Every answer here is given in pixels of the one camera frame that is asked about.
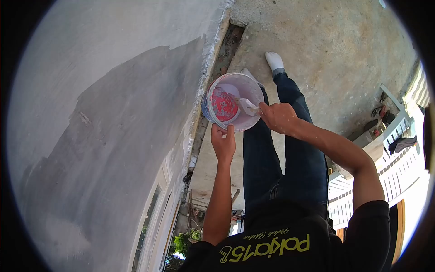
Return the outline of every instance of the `hand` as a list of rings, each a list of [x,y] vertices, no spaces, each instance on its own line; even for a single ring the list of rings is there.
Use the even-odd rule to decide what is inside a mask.
[[[268,106],[260,102],[258,106],[261,109],[261,118],[271,130],[295,137],[294,128],[298,126],[299,118],[289,103]]]
[[[217,124],[212,124],[211,145],[213,145],[218,162],[231,164],[234,152],[236,151],[233,124],[228,125],[227,129],[225,130]]]

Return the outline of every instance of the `right hand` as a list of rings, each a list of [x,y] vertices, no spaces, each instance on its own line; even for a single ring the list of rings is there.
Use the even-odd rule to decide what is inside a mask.
[[[298,125],[299,118],[289,103],[268,106],[260,102],[258,106],[261,109],[261,118],[271,130],[287,136],[295,136],[293,128]]]

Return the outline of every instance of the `paint brush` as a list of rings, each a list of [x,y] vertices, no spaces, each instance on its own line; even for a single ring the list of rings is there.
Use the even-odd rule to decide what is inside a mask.
[[[257,106],[255,106],[254,104],[252,104],[251,101],[249,101],[249,99],[247,98],[234,98],[234,101],[236,102],[236,104],[242,108],[242,110],[250,116],[255,116],[258,111],[259,108]]]

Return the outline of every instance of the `gap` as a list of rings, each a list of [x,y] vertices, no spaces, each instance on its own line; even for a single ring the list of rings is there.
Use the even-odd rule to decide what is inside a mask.
[[[244,30],[245,30],[244,27],[240,27],[231,23],[229,24],[227,32],[219,48],[219,53],[216,57],[216,61],[214,62],[210,79],[207,82],[207,88],[208,86],[211,85],[213,81],[218,79],[221,75],[227,73],[228,68],[231,64],[231,60],[233,59],[239,47]],[[189,163],[189,169],[187,171],[187,175],[183,178],[183,182],[185,183],[184,191],[186,193],[186,196],[183,195],[183,199],[181,200],[182,203],[184,203],[187,197],[187,191],[189,188],[190,180],[192,179],[193,171],[195,170],[195,165],[198,159],[198,155],[202,145],[202,140],[204,139],[207,126],[208,126],[208,120],[201,113],[201,116],[199,117],[198,128],[196,130],[195,139],[192,146],[192,155]]]

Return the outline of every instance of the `man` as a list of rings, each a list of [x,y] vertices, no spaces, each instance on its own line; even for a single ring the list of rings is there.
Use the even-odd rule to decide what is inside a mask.
[[[390,226],[375,164],[348,139],[314,126],[281,57],[268,52],[266,60],[281,104],[268,106],[261,87],[261,119],[243,135],[244,232],[227,237],[234,126],[224,130],[213,124],[211,143],[218,165],[203,241],[191,246],[180,271],[380,271],[388,254]],[[247,69],[244,73],[254,78]],[[285,175],[271,129],[285,135]],[[328,218],[324,154],[355,178],[354,214],[343,243]]]

